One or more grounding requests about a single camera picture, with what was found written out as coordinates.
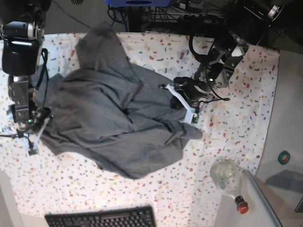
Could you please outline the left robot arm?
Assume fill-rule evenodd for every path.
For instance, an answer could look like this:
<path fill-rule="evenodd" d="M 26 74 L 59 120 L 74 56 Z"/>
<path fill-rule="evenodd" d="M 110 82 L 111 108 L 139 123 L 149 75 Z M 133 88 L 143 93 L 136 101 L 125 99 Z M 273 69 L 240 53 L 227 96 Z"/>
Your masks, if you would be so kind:
<path fill-rule="evenodd" d="M 161 85 L 173 95 L 173 109 L 186 109 L 185 123 L 197 124 L 204 104 L 230 100 L 215 90 L 228 87 L 249 46 L 259 44 L 285 5 L 283 0 L 235 0 L 226 18 L 197 18 L 188 40 L 189 50 L 200 64 L 197 71 L 191 77 L 176 77 L 171 84 Z M 207 54 L 194 50 L 194 37 L 199 33 L 214 40 Z"/>

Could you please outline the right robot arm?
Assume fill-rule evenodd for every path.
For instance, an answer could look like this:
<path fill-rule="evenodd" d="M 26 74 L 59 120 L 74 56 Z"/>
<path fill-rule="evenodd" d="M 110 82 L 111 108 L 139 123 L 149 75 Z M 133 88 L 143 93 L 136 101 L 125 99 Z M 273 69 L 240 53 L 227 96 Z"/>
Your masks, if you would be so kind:
<path fill-rule="evenodd" d="M 39 139 L 51 117 L 45 103 L 35 96 L 42 82 L 49 82 L 45 40 L 46 13 L 50 0 L 2 0 L 0 38 L 3 41 L 2 70 L 8 75 L 9 126 L 1 137 L 26 139 L 29 155 L 38 153 Z"/>

